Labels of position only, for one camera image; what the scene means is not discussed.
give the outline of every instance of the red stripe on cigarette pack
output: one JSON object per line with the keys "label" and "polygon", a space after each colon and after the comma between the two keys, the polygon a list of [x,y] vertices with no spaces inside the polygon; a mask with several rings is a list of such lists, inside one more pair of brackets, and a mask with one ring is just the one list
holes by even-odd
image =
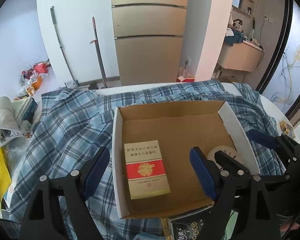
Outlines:
{"label": "red stripe on cigarette pack", "polygon": [[165,174],[162,160],[126,164],[128,179],[141,179]]}

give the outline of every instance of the gold emblem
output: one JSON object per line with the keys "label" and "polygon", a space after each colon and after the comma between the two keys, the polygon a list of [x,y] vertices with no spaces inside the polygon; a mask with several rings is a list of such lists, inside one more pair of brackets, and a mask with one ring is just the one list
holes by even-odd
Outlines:
{"label": "gold emblem", "polygon": [[138,167],[138,173],[144,177],[150,176],[152,174],[153,167],[154,167],[154,164],[141,163]]}

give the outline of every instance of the gold refrigerator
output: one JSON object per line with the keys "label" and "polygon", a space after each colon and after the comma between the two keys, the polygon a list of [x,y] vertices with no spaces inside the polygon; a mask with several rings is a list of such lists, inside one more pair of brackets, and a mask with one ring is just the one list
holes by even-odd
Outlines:
{"label": "gold refrigerator", "polygon": [[175,82],[187,0],[112,0],[121,85]]}

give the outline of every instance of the plaid tablecloth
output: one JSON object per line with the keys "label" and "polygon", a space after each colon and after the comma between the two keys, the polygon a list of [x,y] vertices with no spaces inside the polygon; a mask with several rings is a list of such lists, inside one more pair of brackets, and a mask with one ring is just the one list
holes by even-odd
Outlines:
{"label": "plaid tablecloth", "polygon": [[[247,132],[251,129],[277,136],[275,120],[264,111],[260,95],[248,85],[235,84],[242,96],[234,96],[216,81],[179,83],[149,90],[110,96],[93,91],[63,89],[42,96],[42,117],[26,152],[12,197],[10,219],[21,222],[27,201],[42,175],[51,179],[66,176],[90,160],[101,146],[111,151],[114,110],[119,106],[180,100],[227,101]],[[251,142],[261,174],[281,174],[276,155]],[[159,219],[119,219],[117,215],[112,162],[87,207],[104,239],[132,239],[139,232],[162,235]],[[61,210],[69,234],[73,232],[65,199]]]}

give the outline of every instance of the blue gripper pad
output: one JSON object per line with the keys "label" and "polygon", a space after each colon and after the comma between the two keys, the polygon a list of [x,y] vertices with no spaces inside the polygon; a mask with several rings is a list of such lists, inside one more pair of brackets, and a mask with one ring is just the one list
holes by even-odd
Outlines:
{"label": "blue gripper pad", "polygon": [[214,180],[209,173],[207,167],[204,165],[203,161],[199,157],[195,149],[190,150],[190,163],[197,174],[197,177],[201,183],[204,193],[212,198],[213,201],[216,201],[218,198],[217,193],[215,192]]}
{"label": "blue gripper pad", "polygon": [[250,130],[247,132],[247,137],[264,147],[267,147],[270,150],[274,150],[278,147],[278,143],[274,137],[265,135],[256,130]]}
{"label": "blue gripper pad", "polygon": [[83,192],[83,197],[87,200],[89,197],[93,196],[97,190],[97,187],[101,181],[103,174],[110,161],[110,152],[108,148],[104,148],[102,154],[98,158],[96,164],[91,169],[87,179],[85,180],[85,191]]}

